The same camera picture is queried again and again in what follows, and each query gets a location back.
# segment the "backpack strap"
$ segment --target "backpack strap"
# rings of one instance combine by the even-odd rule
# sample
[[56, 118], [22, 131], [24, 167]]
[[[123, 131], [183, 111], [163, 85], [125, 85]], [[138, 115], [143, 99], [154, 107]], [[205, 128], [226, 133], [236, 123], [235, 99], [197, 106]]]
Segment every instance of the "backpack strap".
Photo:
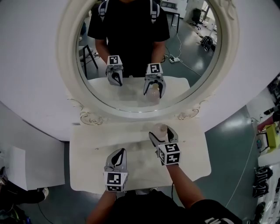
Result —
[[156, 4], [153, 0], [150, 0], [150, 16], [152, 18], [152, 24], [154, 24], [154, 22], [158, 18], [159, 12], [160, 12], [159, 5]]
[[99, 13], [100, 18], [102, 19], [102, 22], [104, 20], [104, 17], [105, 17], [106, 11], [107, 11], [108, 3], [109, 3], [109, 0], [102, 2], [100, 4], [100, 6], [98, 7], [98, 13]]

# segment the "table surface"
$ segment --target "table surface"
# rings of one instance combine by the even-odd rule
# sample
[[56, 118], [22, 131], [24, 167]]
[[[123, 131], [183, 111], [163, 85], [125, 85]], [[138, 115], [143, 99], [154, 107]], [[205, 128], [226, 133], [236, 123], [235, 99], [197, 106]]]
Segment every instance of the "table surface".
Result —
[[[70, 139], [70, 184], [72, 189], [91, 193], [105, 190], [103, 171], [115, 150], [127, 150], [129, 177], [124, 190], [170, 186], [172, 180], [155, 154], [148, 132], [157, 122], [130, 122], [100, 126], [73, 126]], [[166, 120], [179, 136], [181, 169], [191, 180], [211, 173], [204, 132], [198, 119]]]

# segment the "gray floor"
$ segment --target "gray floor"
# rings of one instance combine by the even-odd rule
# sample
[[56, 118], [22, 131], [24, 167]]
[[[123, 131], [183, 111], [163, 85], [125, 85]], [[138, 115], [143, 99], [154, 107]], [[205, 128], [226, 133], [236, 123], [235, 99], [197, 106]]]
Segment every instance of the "gray floor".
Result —
[[[205, 70], [210, 64], [210, 61], [213, 57], [213, 51], [206, 52], [203, 47], [200, 45], [201, 38], [196, 34], [193, 28], [185, 23], [182, 19], [179, 22], [178, 37], [176, 35], [176, 26], [171, 26], [171, 15], [168, 16], [169, 23], [169, 32], [170, 39], [166, 41], [166, 54], [172, 54], [177, 57], [180, 54], [180, 40], [182, 43], [181, 46], [181, 56], [180, 59], [184, 62], [170, 64], [168, 59], [162, 63], [162, 69], [165, 76], [173, 77], [185, 77], [190, 86], [193, 86], [200, 78], [200, 75], [203, 75]], [[87, 27], [89, 26], [90, 18], [85, 19]], [[173, 24], [177, 24], [177, 18], [174, 18]], [[82, 41], [79, 42], [80, 46], [88, 44], [91, 48], [94, 49], [93, 52], [96, 52], [95, 49], [95, 40], [87, 36], [87, 33], [82, 35]], [[97, 77], [105, 77], [106, 65], [101, 58], [96, 58], [96, 63], [98, 65], [98, 70], [95, 68], [93, 62], [89, 62], [87, 67], [87, 78], [94, 79]]]
[[[227, 208], [244, 221], [252, 218], [257, 202], [252, 198], [252, 183], [258, 153], [247, 108], [243, 107], [205, 135], [212, 172], [195, 183], [206, 198], [217, 200], [224, 206], [228, 204]], [[71, 189], [69, 144], [65, 144], [64, 164], [66, 184], [50, 187], [49, 196], [40, 203], [40, 207], [54, 224], [84, 223], [100, 195]], [[171, 187], [163, 187], [161, 190], [171, 196]], [[176, 192], [174, 200], [181, 205]], [[37, 204], [22, 204], [21, 208], [31, 217], [33, 224], [48, 223]]]

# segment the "black t-shirt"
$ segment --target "black t-shirt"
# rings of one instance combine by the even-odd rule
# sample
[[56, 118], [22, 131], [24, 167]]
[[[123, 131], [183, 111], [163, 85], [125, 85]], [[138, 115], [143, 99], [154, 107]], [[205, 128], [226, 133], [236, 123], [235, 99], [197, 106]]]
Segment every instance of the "black t-shirt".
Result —
[[187, 210], [163, 192], [153, 191], [118, 198], [106, 223], [242, 224], [242, 221], [217, 201], [202, 200]]
[[98, 8], [92, 12], [87, 35], [95, 39], [108, 38], [109, 52], [120, 56], [124, 77], [144, 77], [147, 64], [151, 63], [153, 42], [167, 40], [169, 29], [166, 14], [161, 8], [152, 24], [150, 0], [130, 3], [110, 0], [103, 22]]

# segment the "white wall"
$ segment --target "white wall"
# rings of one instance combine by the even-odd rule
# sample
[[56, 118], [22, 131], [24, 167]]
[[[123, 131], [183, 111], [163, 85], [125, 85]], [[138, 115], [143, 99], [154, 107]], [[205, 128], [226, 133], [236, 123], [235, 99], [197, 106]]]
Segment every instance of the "white wall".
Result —
[[179, 0], [177, 3], [178, 13], [180, 18], [184, 18], [186, 14], [187, 0]]
[[[64, 144], [22, 121], [1, 102], [0, 149], [5, 151], [5, 165], [9, 163], [8, 177], [20, 187], [64, 184]], [[20, 165], [25, 166], [25, 180], [18, 171]]]
[[201, 9], [203, 6], [204, 0], [189, 0], [185, 12], [184, 21], [193, 22], [193, 10], [194, 9]]
[[257, 119], [261, 123], [272, 115], [264, 115], [264, 112], [275, 107], [275, 104], [268, 88], [265, 88], [255, 98], [250, 100], [246, 106], [250, 117]]
[[0, 101], [59, 140], [79, 122], [58, 71], [56, 32], [68, 0], [0, 2]]
[[[68, 0], [2, 0], [0, 101], [44, 132], [69, 140], [78, 110], [66, 101], [55, 56]], [[205, 131], [235, 113], [279, 73], [280, 10], [272, 0], [235, 0], [240, 46], [228, 76], [201, 113]]]
[[204, 131], [211, 129], [259, 94], [280, 72], [280, 10], [272, 0], [234, 1], [240, 26], [235, 62], [205, 110]]

